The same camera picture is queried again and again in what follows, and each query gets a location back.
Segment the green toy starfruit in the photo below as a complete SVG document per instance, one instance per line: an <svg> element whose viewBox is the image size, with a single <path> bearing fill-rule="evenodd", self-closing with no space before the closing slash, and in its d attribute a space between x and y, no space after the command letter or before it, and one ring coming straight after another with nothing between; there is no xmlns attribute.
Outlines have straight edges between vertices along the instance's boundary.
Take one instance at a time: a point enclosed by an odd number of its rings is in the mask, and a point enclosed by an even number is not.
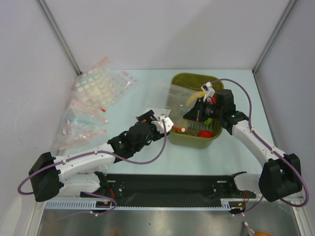
<svg viewBox="0 0 315 236"><path fill-rule="evenodd" d="M205 126L209 126L212 123L212 120L213 120L212 118L208 118L203 123Z"/></svg>

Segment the clear zip bag orange zipper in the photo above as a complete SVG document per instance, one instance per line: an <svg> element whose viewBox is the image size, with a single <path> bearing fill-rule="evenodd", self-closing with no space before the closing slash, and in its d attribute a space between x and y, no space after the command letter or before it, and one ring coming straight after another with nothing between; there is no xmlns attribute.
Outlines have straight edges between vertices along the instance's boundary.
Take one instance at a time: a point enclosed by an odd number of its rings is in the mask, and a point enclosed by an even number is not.
<svg viewBox="0 0 315 236"><path fill-rule="evenodd" d="M186 107L186 100L195 92L178 85L155 83L146 91L143 99L143 111L153 110L157 118L165 115L174 123L193 108L194 104Z"/></svg>

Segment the yellow toy starfruit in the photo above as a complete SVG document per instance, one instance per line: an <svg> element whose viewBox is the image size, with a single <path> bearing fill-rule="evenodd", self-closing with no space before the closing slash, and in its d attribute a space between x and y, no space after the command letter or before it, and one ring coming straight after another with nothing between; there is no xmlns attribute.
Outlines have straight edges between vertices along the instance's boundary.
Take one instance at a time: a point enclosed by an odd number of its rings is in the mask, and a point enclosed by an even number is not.
<svg viewBox="0 0 315 236"><path fill-rule="evenodd" d="M189 121L184 118L179 118L174 122L176 127L187 128L189 126Z"/></svg>

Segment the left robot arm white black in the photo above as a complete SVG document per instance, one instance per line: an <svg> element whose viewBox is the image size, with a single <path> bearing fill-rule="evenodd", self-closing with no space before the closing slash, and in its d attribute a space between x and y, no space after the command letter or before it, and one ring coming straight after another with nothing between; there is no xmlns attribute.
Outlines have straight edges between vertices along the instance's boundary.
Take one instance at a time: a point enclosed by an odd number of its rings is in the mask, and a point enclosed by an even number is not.
<svg viewBox="0 0 315 236"><path fill-rule="evenodd" d="M125 161L131 163L137 152L151 142L167 140L173 121L149 110L136 118L127 131L106 143L79 154L53 156L41 154L29 170L32 194L36 202L44 202L58 195L81 195L90 192L102 197L108 192L105 175L98 167L109 167Z"/></svg>

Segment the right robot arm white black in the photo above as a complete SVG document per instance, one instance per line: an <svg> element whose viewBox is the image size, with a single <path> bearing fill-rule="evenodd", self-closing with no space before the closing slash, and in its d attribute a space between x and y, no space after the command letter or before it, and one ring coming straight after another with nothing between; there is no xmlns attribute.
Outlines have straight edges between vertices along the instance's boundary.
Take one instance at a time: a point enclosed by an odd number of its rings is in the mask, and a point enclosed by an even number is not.
<svg viewBox="0 0 315 236"><path fill-rule="evenodd" d="M250 125L249 118L236 110L231 90L221 89L215 94L216 102L199 98L184 119L205 122L216 119L221 127L238 139L262 166L259 175L240 173L227 185L232 197L244 191L260 193L269 202L283 199L302 190L301 165L295 154L286 154L260 138Z"/></svg>

